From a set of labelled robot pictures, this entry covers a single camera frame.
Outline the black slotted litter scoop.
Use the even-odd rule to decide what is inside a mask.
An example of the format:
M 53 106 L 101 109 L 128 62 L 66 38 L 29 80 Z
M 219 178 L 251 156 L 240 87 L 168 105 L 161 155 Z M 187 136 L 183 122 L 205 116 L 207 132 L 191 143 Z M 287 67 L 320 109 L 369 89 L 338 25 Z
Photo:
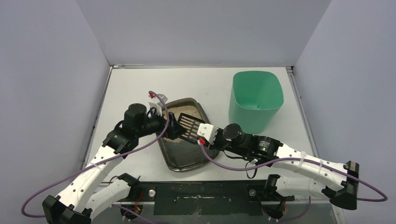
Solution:
M 177 121 L 179 124 L 187 129 L 187 133 L 183 134 L 179 138 L 191 144 L 197 144 L 197 141 L 200 138 L 197 135 L 198 126 L 201 123 L 205 123 L 205 121 L 185 113 L 180 113 Z

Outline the dark plastic litter tray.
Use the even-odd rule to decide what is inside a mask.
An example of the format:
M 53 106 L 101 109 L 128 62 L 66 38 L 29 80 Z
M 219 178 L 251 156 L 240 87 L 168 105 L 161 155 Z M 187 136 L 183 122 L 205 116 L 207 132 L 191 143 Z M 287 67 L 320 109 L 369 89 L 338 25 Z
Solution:
M 193 98 L 182 98 L 167 103 L 168 110 L 178 118 L 185 113 L 210 123 L 203 107 Z M 185 172 L 205 165 L 208 160 L 195 143 L 191 144 L 183 139 L 170 140 L 161 138 L 158 141 L 164 161 L 169 170 L 174 172 Z

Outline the green plastic bin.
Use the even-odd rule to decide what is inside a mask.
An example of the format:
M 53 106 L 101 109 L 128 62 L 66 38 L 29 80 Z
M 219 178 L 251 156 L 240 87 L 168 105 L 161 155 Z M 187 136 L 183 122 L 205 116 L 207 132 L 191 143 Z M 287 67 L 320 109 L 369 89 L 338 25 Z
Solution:
M 268 71 L 241 71 L 233 76 L 228 117 L 245 133 L 262 133 L 284 103 L 277 76 Z

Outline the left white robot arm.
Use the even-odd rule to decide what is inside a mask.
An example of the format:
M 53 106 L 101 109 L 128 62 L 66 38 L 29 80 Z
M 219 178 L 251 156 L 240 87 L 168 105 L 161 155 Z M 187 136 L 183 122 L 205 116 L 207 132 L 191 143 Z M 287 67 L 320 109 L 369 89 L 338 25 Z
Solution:
M 95 192 L 108 173 L 138 146 L 141 137 L 156 134 L 157 138 L 164 136 L 174 140 L 186 132 L 175 115 L 161 106 L 147 109 L 143 104 L 131 104 L 124 119 L 107 135 L 91 163 L 68 187 L 56 196 L 44 199 L 42 206 L 47 223 L 91 223 L 99 213 L 139 187 L 137 178 L 124 173 L 106 188 Z

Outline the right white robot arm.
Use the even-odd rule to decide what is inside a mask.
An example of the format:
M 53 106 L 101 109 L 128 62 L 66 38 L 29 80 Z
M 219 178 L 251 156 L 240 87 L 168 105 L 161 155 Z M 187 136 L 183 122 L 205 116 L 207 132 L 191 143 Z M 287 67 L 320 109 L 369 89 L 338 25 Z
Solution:
M 210 149 L 237 154 L 255 165 L 289 170 L 303 178 L 270 175 L 267 181 L 277 196 L 313 196 L 327 198 L 346 210 L 357 209 L 359 164 L 354 161 L 335 163 L 295 150 L 279 140 L 243 132 L 238 124 L 217 129 Z

